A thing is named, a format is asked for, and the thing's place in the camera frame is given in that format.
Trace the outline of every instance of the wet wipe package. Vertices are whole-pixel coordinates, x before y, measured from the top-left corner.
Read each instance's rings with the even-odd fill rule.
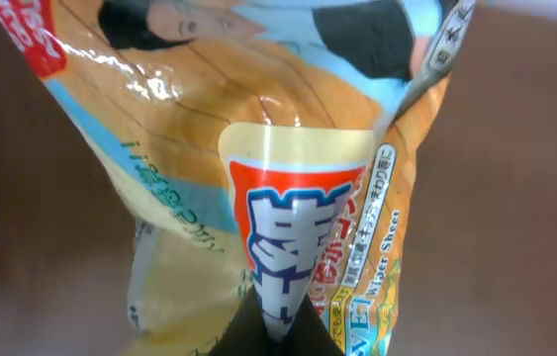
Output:
[[[208,352],[254,285],[385,355],[416,150],[471,0],[0,0],[136,216],[128,356]]]

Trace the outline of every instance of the brown surface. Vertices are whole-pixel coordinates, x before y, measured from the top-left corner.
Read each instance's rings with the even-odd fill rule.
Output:
[[[476,14],[418,151],[391,356],[557,355],[557,25]]]
[[[479,12],[459,64],[419,151],[391,355],[557,355],[557,26]],[[133,228],[0,30],[0,355],[118,350]]]

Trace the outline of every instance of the black hair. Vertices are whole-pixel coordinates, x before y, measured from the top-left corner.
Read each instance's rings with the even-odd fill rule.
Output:
[[[150,0],[105,0],[98,23],[111,47],[156,50],[187,45],[187,41],[167,41],[148,29],[146,16]]]

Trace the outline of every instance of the blue stripe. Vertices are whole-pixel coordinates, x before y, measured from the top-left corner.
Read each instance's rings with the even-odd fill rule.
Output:
[[[136,171],[136,162],[141,167],[145,167],[145,164],[131,159],[130,156],[133,153],[128,148],[122,147],[120,140],[80,106],[58,80],[49,80],[45,85],[69,118],[79,125],[113,162],[140,182],[146,190],[150,190],[141,181]],[[184,207],[197,214],[198,223],[238,234],[238,227],[230,208],[228,192],[223,187],[197,184],[177,178],[163,178],[168,181],[168,186],[171,189],[179,193]]]

